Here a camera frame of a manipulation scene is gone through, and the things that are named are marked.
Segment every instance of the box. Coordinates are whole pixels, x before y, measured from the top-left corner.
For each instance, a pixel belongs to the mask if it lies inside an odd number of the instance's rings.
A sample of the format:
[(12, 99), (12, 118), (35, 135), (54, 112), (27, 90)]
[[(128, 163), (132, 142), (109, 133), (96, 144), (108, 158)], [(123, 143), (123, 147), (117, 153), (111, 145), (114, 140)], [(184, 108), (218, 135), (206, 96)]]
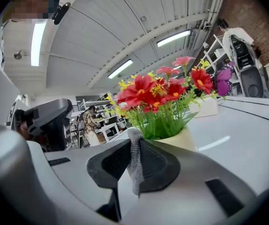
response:
[(96, 136), (97, 136), (99, 142), (103, 143), (106, 141), (103, 133), (97, 133)]
[(214, 53), (215, 53), (216, 57), (219, 58), (219, 57), (221, 57), (222, 54), (224, 53), (224, 49), (223, 49), (223, 48), (216, 49), (216, 50), (214, 51)]

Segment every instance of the desk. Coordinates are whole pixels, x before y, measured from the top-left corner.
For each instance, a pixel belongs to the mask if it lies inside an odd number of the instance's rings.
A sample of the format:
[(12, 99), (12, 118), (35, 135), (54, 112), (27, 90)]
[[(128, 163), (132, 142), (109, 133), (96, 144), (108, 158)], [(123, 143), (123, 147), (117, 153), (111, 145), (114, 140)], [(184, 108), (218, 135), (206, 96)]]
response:
[[(195, 146), (260, 194), (269, 188), (269, 99), (227, 96), (217, 102), (217, 115), (188, 123)], [(127, 138), (125, 130), (112, 141)]]
[(110, 129), (110, 128), (113, 128), (113, 127), (115, 127), (115, 129), (117, 131), (117, 135), (119, 136), (120, 131), (119, 131), (118, 127), (117, 127), (117, 123), (113, 123), (113, 124), (110, 124), (110, 125), (103, 126), (100, 129), (95, 130), (95, 133), (102, 132), (103, 135), (104, 135), (104, 137), (105, 137), (106, 142), (109, 142), (110, 140), (109, 140), (109, 138), (108, 138), (108, 136), (107, 136), (107, 134), (106, 134), (105, 131), (108, 130), (108, 129)]

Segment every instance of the white flower pot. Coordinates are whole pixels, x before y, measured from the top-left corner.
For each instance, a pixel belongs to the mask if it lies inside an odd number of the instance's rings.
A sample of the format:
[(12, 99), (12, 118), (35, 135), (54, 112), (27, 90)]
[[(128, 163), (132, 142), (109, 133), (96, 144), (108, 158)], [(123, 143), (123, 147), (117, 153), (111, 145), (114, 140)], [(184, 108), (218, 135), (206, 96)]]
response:
[(188, 149), (191, 151), (197, 151), (192, 134), (190, 130), (185, 126), (178, 134), (173, 137), (156, 140), (158, 142), (163, 142), (169, 145), (173, 145), (179, 148)]
[(198, 112), (194, 118), (207, 117), (218, 114), (218, 104), (212, 97), (205, 97), (204, 101), (196, 100), (200, 104), (190, 103), (189, 109), (191, 113)]

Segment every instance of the brick wall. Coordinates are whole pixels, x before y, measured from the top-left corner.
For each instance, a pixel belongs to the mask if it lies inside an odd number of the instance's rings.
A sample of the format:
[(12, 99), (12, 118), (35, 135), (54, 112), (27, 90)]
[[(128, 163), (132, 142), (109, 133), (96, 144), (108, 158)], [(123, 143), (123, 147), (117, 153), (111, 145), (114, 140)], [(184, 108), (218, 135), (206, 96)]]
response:
[[(218, 18), (224, 18), (231, 28), (243, 28), (259, 46), (263, 65), (269, 62), (269, 14), (258, 0), (224, 0)], [(214, 25), (207, 43), (215, 40), (212, 34), (222, 35), (217, 25)], [(198, 55), (194, 66), (203, 57), (204, 50)]]

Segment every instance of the purple butterfly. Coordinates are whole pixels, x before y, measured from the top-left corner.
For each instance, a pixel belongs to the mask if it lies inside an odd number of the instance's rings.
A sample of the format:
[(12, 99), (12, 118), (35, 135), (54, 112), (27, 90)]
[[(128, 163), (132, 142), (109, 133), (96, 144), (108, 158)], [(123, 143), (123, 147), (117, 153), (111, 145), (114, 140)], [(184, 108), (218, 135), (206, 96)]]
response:
[(232, 83), (229, 80), (232, 77), (233, 70), (234, 70), (233, 62), (223, 64), (221, 68), (216, 70), (215, 87), (217, 89), (218, 95), (227, 96), (230, 94), (232, 90)]

